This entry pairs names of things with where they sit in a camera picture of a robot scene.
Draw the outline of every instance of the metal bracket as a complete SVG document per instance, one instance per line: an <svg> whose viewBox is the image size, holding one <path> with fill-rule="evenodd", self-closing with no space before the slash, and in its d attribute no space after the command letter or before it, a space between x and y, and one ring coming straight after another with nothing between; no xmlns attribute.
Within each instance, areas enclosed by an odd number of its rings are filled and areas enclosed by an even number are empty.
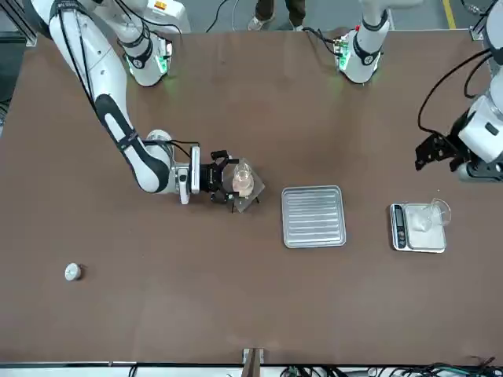
<svg viewBox="0 0 503 377"><path fill-rule="evenodd" d="M472 41L483 41L484 36L482 33L477 33L474 29L473 26L471 26L468 31L470 31L470 36L472 37Z"/></svg>
<svg viewBox="0 0 503 377"><path fill-rule="evenodd" d="M246 359L248 359L248 354L250 353L250 350L253 350L252 348L245 348L243 349L243 364L246 364ZM264 349L263 348L257 348L257 351L259 351L260 355L260 364L264 364Z"/></svg>

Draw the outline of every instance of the small white object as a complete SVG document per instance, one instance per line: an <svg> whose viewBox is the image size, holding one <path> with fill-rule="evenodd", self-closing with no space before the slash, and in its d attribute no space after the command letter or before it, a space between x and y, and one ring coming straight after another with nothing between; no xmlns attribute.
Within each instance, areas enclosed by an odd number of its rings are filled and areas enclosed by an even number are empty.
<svg viewBox="0 0 503 377"><path fill-rule="evenodd" d="M81 272L82 270L80 269L78 264L70 263L69 265L66 266L66 269L64 270L64 278L68 281L77 280L80 278Z"/></svg>

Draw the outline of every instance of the floor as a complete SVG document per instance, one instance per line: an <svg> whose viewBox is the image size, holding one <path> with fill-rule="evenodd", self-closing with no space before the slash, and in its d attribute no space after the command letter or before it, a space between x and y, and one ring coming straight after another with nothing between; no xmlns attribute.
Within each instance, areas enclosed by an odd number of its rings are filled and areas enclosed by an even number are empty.
<svg viewBox="0 0 503 377"><path fill-rule="evenodd" d="M485 9L490 0L468 0L476 2ZM182 0L187 8L193 32L202 33L211 24L215 11L221 0ZM246 30L246 25L254 13L255 0L228 0L222 6L218 22L211 32L232 31L233 9L234 28ZM359 3L355 0L307 0L307 17L304 24L323 31L339 26L352 27L361 18ZM424 4L415 9L392 10L392 27L397 30L447 29L450 27L466 28L473 25L478 17L468 13L459 0L424 0ZM0 34L11 25L0 10ZM276 18L269 28L274 30L288 29L288 11L283 0L277 0ZM7 103L13 95L15 82L19 73L20 62L25 47L23 43L0 41L0 102ZM0 116L0 134L2 120ZM282 368L265 368L263 375L278 376ZM387 377L391 369L383 373ZM103 377L126 377L129 368L37 368L37 369L0 369L0 377L84 377L99 375ZM139 368L137 376L226 376L240 375L240 368Z"/></svg>

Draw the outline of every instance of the cable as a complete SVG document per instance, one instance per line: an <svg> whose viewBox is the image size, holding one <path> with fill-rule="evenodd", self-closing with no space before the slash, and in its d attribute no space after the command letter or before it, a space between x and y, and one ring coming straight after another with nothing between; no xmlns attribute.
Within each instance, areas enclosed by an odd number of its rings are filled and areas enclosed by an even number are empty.
<svg viewBox="0 0 503 377"><path fill-rule="evenodd" d="M192 144L192 145L199 145L199 141L180 141L180 140L175 140L172 139L171 142L174 143L179 143L179 144Z"/></svg>
<svg viewBox="0 0 503 377"><path fill-rule="evenodd" d="M474 14L476 16L482 16L485 13L477 5L466 4L464 0L460 0L460 2L464 10L466 10L468 13Z"/></svg>
<svg viewBox="0 0 503 377"><path fill-rule="evenodd" d="M184 152L184 153L185 153L185 155L186 155L187 157L189 157L189 159L191 159L191 160L192 160L192 157L190 157L190 154L189 154L189 153L188 153L188 152L187 152L184 148L182 148L180 145L178 145L178 144L174 143L172 140L169 140L169 141L166 141L166 142L167 142L168 144L171 144L171 145L175 146L176 148L180 149L182 152Z"/></svg>
<svg viewBox="0 0 503 377"><path fill-rule="evenodd" d="M487 16L489 16L489 12L493 9L493 6L494 6L494 4L496 4L496 1L497 1L497 0L493 0L493 2L491 3L491 5L489 5L489 6L487 7L487 9L484 11L484 13L482 13L482 14L480 15L479 20L477 21L477 23L476 23L476 24L475 24L475 26L473 27L473 31L475 31L475 30L477 29L477 27L480 25L480 23L482 22L482 20L483 20L484 18L486 18ZM480 32L484 29L484 27L485 27L485 26L486 26L486 25L484 24L484 25L480 28L480 30L479 30L478 32L480 33Z"/></svg>
<svg viewBox="0 0 503 377"><path fill-rule="evenodd" d="M116 4L119 6L119 8L121 8L121 10L127 16L127 18L129 18L129 20L132 21L133 19L131 18L131 16L129 15L129 13L127 12L127 10L124 8L124 6L122 4L120 4L120 2L116 2Z"/></svg>
<svg viewBox="0 0 503 377"><path fill-rule="evenodd" d="M323 33L321 32L320 29L318 29L317 31L315 31L312 27L303 27L302 29L303 31L308 31L312 34L314 34L316 36L316 38L320 39L323 44L325 45L325 48L332 54L332 55L335 55L336 57L341 57L342 54L341 53L336 53L333 49L331 49L329 47L329 45L327 43L335 43L335 39L331 39L331 38L326 38Z"/></svg>
<svg viewBox="0 0 503 377"><path fill-rule="evenodd" d="M86 73L87 89L89 90L89 97L94 102L93 89L91 88L91 81L89 78L89 69L87 68L86 49L84 48L84 41L82 38L82 29L80 28L80 22L79 22L79 18L77 17L77 11L74 10L73 13L75 14L75 20L77 21L77 26L79 27L80 50L82 53L82 59L83 59L83 63L84 63L84 71Z"/></svg>
<svg viewBox="0 0 503 377"><path fill-rule="evenodd" d="M465 97L473 99L478 96L478 94L468 94L468 85L470 85L470 81L472 80L472 77L475 74L475 72L477 72L479 70L479 68L482 67L482 65L485 62L487 62L491 57L493 57L492 53L487 55L486 57L484 57L479 63L477 63L477 65L472 69L472 71L470 72L470 74L466 78L466 81L464 82L464 86L463 86L463 94Z"/></svg>
<svg viewBox="0 0 503 377"><path fill-rule="evenodd" d="M423 114L423 110L426 107L426 104L430 100L431 95L436 91L436 89L447 79L449 78L455 71L458 69L464 67L466 64L470 63L472 60L476 59L477 57L481 57L482 55L486 54L489 52L489 49L485 49L484 51L480 51L478 53L475 53L471 55L468 59L463 60L461 63L459 63L456 67L452 68L450 71L448 71L434 86L431 88L430 92L424 99L423 104L421 105L419 112L417 113L417 126L419 127L420 130L424 132L429 132L430 134L434 134L440 138L442 138L454 151L459 152L457 148L445 137L443 134L438 132L437 130L432 130L430 128L423 127L421 125L421 116Z"/></svg>
<svg viewBox="0 0 503 377"><path fill-rule="evenodd" d="M385 370L386 370L386 367L383 367L383 368L379 371L379 373L377 374L377 377L381 377L381 376L382 376L382 374L383 374L383 372L384 372Z"/></svg>
<svg viewBox="0 0 503 377"><path fill-rule="evenodd" d="M66 34L66 29L64 28L64 24L63 24L63 12L61 11L61 9L59 9L57 11L57 15L59 16L59 19L60 19L60 27L61 27L61 33L63 34L64 44L66 45L66 48L68 50L68 54L70 55L70 59L72 59L72 64L73 64L73 68L75 69L75 73L77 74L77 77L79 78L80 85L82 85L82 88L84 89L84 92L86 93L86 97L91 105L91 108L94 110L94 112L96 112L96 107L94 106L94 102L93 102L92 98L90 97L89 93L87 93L86 84L84 84L82 76L80 75L79 66L75 62L75 57L74 57L72 49L70 47L70 43L68 42L68 36Z"/></svg>
<svg viewBox="0 0 503 377"><path fill-rule="evenodd" d="M234 2L234 7L233 7L233 22L230 24L233 27L233 31L236 31L236 28L234 27L234 16L236 15L236 7L237 7L238 3L239 3L239 0L236 0L236 2Z"/></svg>
<svg viewBox="0 0 503 377"><path fill-rule="evenodd" d="M145 18L140 16L138 13L133 11L129 6L127 6L126 3L123 2L123 0L115 0L115 1L117 4L119 4L119 3L122 4L124 6L124 8L126 8L129 12L133 13L136 17L138 17L143 22L146 22L147 24L151 24L151 25L155 25L155 26L171 26L171 27L174 27L179 34L182 33L182 31L180 30L180 27L176 26L175 24L159 24L157 22L146 20Z"/></svg>
<svg viewBox="0 0 503 377"><path fill-rule="evenodd" d="M129 369L129 373L127 374L127 377L135 377L136 376L136 372L138 371L138 366L137 365L133 365L130 369Z"/></svg>
<svg viewBox="0 0 503 377"><path fill-rule="evenodd" d="M215 19L213 20L213 22L211 23L210 27L208 29L206 29L206 32L208 33L214 26L215 24L217 23L217 20L218 20L218 14L220 13L220 8L222 8L222 5L224 5L226 2L228 2L229 0L222 0L222 2L220 3L220 5L218 6L217 8L217 14L215 14Z"/></svg>

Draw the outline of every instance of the black cable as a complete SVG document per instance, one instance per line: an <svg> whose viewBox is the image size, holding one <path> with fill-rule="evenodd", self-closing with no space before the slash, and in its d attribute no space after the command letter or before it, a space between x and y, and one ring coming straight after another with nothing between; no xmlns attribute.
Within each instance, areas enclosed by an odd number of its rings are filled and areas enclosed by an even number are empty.
<svg viewBox="0 0 503 377"><path fill-rule="evenodd" d="M316 36L316 38L320 39L323 44L325 45L325 48L332 54L332 55L335 55L336 57L341 57L342 54L341 53L336 53L333 49L330 48L330 46L327 44L327 43L335 43L335 39L331 39L331 38L326 38L323 33L321 32L320 29L318 29L317 31L315 31L312 27L303 27L302 29L303 31L308 31L312 34L314 34Z"/></svg>
<svg viewBox="0 0 503 377"><path fill-rule="evenodd" d="M310 369L310 371L311 371L311 375L313 375L313 372L314 372L315 375L317 375L318 377L321 377L320 373L316 369L314 369L314 367L312 367Z"/></svg>
<svg viewBox="0 0 503 377"><path fill-rule="evenodd" d="M127 377L135 377L136 376L136 372L138 371L138 366L137 365L133 365L130 369L129 369L129 373L127 374Z"/></svg>
<svg viewBox="0 0 503 377"><path fill-rule="evenodd" d="M217 8L217 13L215 14L215 19L213 20L213 22L211 23L210 27L208 29L206 29L206 32L208 33L214 26L215 24L217 23L218 21L218 14L220 13L220 8L222 8L222 5L224 5L226 2L228 2L229 0L222 0L222 2L220 3L220 5L218 6Z"/></svg>
<svg viewBox="0 0 503 377"><path fill-rule="evenodd" d="M199 145L199 141L181 141L181 140L171 140L174 143L179 143L179 144L192 144L192 145Z"/></svg>
<svg viewBox="0 0 503 377"><path fill-rule="evenodd" d="M377 374L377 377L381 377L385 369L386 369L386 367L383 367L383 368L379 371L379 373Z"/></svg>
<svg viewBox="0 0 503 377"><path fill-rule="evenodd" d="M466 78L466 81L464 82L464 86L463 86L463 94L465 97L470 98L470 99L477 97L478 94L468 94L468 85L470 85L470 81L472 80L472 77L475 74L475 72L477 72L479 70L479 68L482 67L482 64L487 62L491 57L493 57L493 54L487 55L479 63L477 63L477 65L472 69L472 71L470 71L470 74Z"/></svg>
<svg viewBox="0 0 503 377"><path fill-rule="evenodd" d="M186 155L187 157L189 157L189 159L192 159L192 157L190 157L190 154L189 154L189 153L188 153L188 152L187 152L184 148L182 148L180 145L178 145L178 144L174 143L172 140L170 140L170 141L166 141L166 142L167 142L168 144L171 144L171 145L175 146L176 148L180 149L182 152L184 152L184 153L185 153L185 155Z"/></svg>
<svg viewBox="0 0 503 377"><path fill-rule="evenodd" d="M131 21L133 20L127 10L124 8L124 6L120 2L116 2L116 4L121 8L121 10L124 12L124 14L129 18Z"/></svg>
<svg viewBox="0 0 503 377"><path fill-rule="evenodd" d="M142 16L140 16L138 13L136 13L135 11L133 11L129 6L127 6L126 3L123 2L123 0L116 0L116 2L117 2L117 4L121 3L124 6L124 8L126 8L128 11L130 11L131 13L133 13L136 17L138 17L143 22L146 22L147 24L156 25L156 26L171 26L171 27L174 27L179 34L182 33L182 31L180 30L180 27L176 26L175 24L159 24L157 22L146 20L145 18L143 18Z"/></svg>
<svg viewBox="0 0 503 377"><path fill-rule="evenodd" d="M471 55L468 59L463 60L461 63L459 63L456 67L452 68L450 71L448 71L434 86L431 88L430 92L424 99L423 104L421 105L419 112L417 113L417 126L419 127L420 130L424 132L429 132L430 134L434 134L440 138L442 138L454 151L457 151L457 148L447 139L443 134L438 132L437 130L432 130L430 128L423 127L421 125L421 116L423 114L423 110L426 107L426 104L430 100L431 95L436 91L436 89L447 79L449 78L455 71L458 69L464 67L466 64L470 63L472 60L476 59L477 57L481 57L482 55L486 54L489 52L489 49L485 49L484 51L480 51L478 53L475 53Z"/></svg>
<svg viewBox="0 0 503 377"><path fill-rule="evenodd" d="M477 23L475 24L475 26L473 27L473 31L475 31L477 29L477 27L480 25L480 23L482 22L483 19L485 19L487 16L489 16L489 12L493 9L493 6L494 4L496 4L496 1L497 0L493 0L493 2L491 3L491 5L489 5L487 7L487 9L484 11L484 13L482 13L482 15L480 16L479 20L477 21ZM479 30L479 33L485 28L485 24L480 28Z"/></svg>
<svg viewBox="0 0 503 377"><path fill-rule="evenodd" d="M93 102L92 98L90 97L89 93L87 93L86 84L84 84L82 76L80 75L79 66L75 62L75 57L73 55L72 48L70 47L70 43L68 42L68 36L66 34L66 29L64 28L64 24L63 24L63 12L61 11L61 9L59 9L57 11L57 15L60 18L61 33L63 34L64 44L66 45L66 48L68 50L68 54L70 55L70 59L72 59L72 64L73 64L73 68L75 69L75 73L77 74L77 77L79 78L80 85L82 85L82 88L84 89L84 92L86 93L86 97L91 105L91 108L94 110L94 112L96 112L94 102Z"/></svg>
<svg viewBox="0 0 503 377"><path fill-rule="evenodd" d="M75 20L77 21L77 26L79 27L80 50L82 52L82 59L83 59L83 63L84 63L84 73L86 73L87 88L89 90L89 97L93 100L93 103L94 103L93 90L91 89L91 81L89 78L89 69L87 67L86 49L84 48L84 41L82 38L82 30L80 29L79 20L77 20L76 18L77 17L75 17Z"/></svg>

